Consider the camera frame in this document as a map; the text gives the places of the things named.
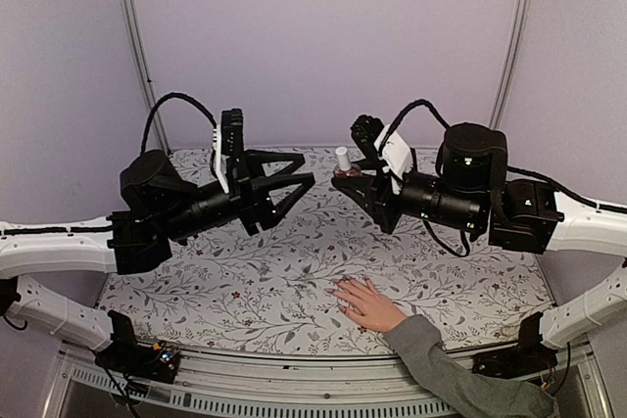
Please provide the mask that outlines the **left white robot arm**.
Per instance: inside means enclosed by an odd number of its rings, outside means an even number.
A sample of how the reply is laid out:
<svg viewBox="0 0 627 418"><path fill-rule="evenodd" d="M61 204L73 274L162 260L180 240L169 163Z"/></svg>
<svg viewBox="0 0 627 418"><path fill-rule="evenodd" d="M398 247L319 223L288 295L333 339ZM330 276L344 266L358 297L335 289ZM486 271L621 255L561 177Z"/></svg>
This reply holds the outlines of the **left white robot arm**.
<svg viewBox="0 0 627 418"><path fill-rule="evenodd" d="M126 211L57 226L1 225L1 313L97 353L125 373L145 365L131 321L86 307L33 279L35 273L94 271L134 275L169 260L172 244L233 220L249 235L275 227L313 187L295 153L244 151L227 160L224 178L184 180L161 150L141 154L120 177Z"/></svg>

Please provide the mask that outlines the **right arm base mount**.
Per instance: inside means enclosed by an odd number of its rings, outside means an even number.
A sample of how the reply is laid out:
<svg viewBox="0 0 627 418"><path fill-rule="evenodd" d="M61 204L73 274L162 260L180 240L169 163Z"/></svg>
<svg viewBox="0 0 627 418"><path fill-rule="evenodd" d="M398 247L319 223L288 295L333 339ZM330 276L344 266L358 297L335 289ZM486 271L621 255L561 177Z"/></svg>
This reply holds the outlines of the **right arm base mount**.
<svg viewBox="0 0 627 418"><path fill-rule="evenodd" d="M543 313L537 312L521 322L515 345L474 354L471 371L487 377L512 379L555 368L556 351L542 344L542 317Z"/></svg>

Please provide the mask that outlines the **white nail polish cap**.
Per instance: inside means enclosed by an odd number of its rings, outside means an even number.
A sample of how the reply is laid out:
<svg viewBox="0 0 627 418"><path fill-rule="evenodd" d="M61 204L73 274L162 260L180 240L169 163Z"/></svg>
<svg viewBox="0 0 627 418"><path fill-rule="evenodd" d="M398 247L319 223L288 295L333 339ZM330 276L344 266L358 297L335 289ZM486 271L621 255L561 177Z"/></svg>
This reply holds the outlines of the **white nail polish cap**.
<svg viewBox="0 0 627 418"><path fill-rule="evenodd" d="M352 162L348 153L348 149L344 146L335 149L337 159L337 168L343 172L348 172L352 168Z"/></svg>

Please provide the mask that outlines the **glitter nail polish bottle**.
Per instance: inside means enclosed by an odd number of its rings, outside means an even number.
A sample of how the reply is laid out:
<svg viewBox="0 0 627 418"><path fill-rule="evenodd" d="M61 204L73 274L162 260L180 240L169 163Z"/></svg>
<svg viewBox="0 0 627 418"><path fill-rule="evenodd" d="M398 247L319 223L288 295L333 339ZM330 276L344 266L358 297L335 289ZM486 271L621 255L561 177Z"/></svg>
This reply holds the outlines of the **glitter nail polish bottle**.
<svg viewBox="0 0 627 418"><path fill-rule="evenodd" d="M333 171L335 178L350 178L359 177L362 175L362 170L357 165L352 165L348 169L343 169L340 166L336 166Z"/></svg>

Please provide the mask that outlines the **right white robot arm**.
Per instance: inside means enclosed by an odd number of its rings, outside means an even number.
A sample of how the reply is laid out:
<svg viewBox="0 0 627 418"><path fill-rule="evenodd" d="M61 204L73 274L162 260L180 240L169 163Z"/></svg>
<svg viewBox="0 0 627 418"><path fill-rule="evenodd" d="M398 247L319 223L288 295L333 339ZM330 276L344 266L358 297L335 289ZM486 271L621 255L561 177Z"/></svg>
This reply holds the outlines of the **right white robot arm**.
<svg viewBox="0 0 627 418"><path fill-rule="evenodd" d="M352 127L362 160L335 150L332 186L352 199L384 233L401 217L459 233L457 257L481 236L510 252L626 255L626 208L585 199L548 177L518 170L507 180L505 135L475 123L446 129L434 174L417 171L414 150L391 125L363 116Z"/></svg>

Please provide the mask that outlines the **person's bare hand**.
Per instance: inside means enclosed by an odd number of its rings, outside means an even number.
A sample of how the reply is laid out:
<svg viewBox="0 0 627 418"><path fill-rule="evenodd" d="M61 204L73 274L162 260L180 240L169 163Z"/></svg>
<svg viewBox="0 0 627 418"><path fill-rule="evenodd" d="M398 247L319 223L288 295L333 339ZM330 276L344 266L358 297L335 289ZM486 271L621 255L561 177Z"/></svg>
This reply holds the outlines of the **person's bare hand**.
<svg viewBox="0 0 627 418"><path fill-rule="evenodd" d="M390 333L408 317L367 278L344 277L327 293L339 300L340 311L360 328Z"/></svg>

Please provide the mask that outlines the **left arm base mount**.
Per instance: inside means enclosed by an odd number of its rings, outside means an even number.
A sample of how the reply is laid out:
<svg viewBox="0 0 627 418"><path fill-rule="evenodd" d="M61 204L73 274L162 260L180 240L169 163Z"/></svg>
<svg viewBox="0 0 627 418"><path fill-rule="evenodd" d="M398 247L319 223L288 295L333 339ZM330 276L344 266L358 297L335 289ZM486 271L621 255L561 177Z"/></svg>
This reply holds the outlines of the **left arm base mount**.
<svg viewBox="0 0 627 418"><path fill-rule="evenodd" d="M163 341L140 345L127 316L113 310L107 316L113 326L112 342L95 352L95 363L126 376L173 384L179 369L180 349Z"/></svg>

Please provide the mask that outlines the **grey sleeved forearm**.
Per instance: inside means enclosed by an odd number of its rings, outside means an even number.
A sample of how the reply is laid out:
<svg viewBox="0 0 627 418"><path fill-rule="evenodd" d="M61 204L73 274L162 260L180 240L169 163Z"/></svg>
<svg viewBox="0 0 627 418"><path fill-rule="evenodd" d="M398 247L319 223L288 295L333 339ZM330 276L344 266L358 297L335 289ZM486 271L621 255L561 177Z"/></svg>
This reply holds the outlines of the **grey sleeved forearm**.
<svg viewBox="0 0 627 418"><path fill-rule="evenodd" d="M464 417L555 417L555 398L525 381L472 373L441 348L440 331L414 315L384 335L413 379Z"/></svg>

